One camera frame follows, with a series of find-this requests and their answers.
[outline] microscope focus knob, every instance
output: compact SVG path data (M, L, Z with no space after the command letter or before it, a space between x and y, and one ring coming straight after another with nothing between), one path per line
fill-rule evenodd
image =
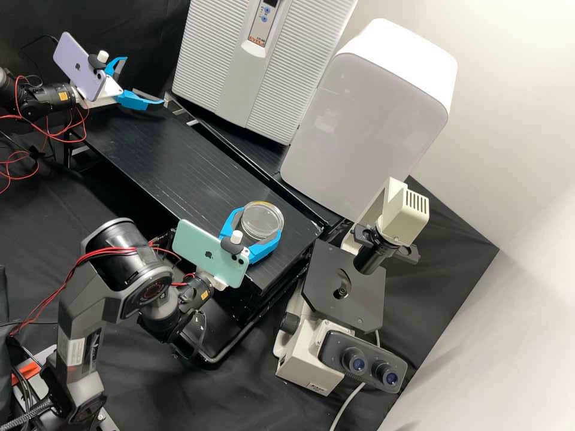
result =
M290 335L295 334L299 326L299 316L290 312L283 315L280 322L280 329Z

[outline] petri dish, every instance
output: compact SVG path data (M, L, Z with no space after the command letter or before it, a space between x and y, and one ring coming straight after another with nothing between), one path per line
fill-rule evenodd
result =
M283 214L280 209L265 201L252 201L244 206L241 227L253 239L261 240L283 230Z

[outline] white backdrop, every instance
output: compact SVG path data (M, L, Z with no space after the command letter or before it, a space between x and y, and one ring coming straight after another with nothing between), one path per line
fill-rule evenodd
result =
M381 431L575 423L575 1L359 0L459 63L451 118L413 175L501 252Z

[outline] gray cable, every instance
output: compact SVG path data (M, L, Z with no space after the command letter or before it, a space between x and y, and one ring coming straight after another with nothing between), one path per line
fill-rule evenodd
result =
M40 416L43 412L51 408L53 405L54 404L52 403L52 401L46 398L40 401L34 407L32 407L28 413L25 413L22 416L18 416L16 419L12 419L10 422L7 422L4 425L0 426L0 431L8 431L19 425L24 425L29 420Z
M376 330L375 333L376 333L376 345L378 347L381 347L380 341L379 341L379 331ZM361 391L364 388L364 386L365 386L365 383L360 383L359 386L357 386L357 388L355 388L354 391L351 392L351 394L349 394L347 399L344 401L344 403L340 407L340 410L337 412L337 415L335 415L334 421L331 423L331 427L329 427L329 431L335 431L335 427L337 426L337 423L340 421L341 415L343 415L343 412L345 411L347 405L359 393L359 391Z

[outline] control panel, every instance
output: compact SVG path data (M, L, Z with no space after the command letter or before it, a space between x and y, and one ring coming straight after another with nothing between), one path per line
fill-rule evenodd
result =
M252 30L248 37L250 42L265 47L270 35L271 25L276 17L279 2L280 0L260 0L258 12L253 20Z

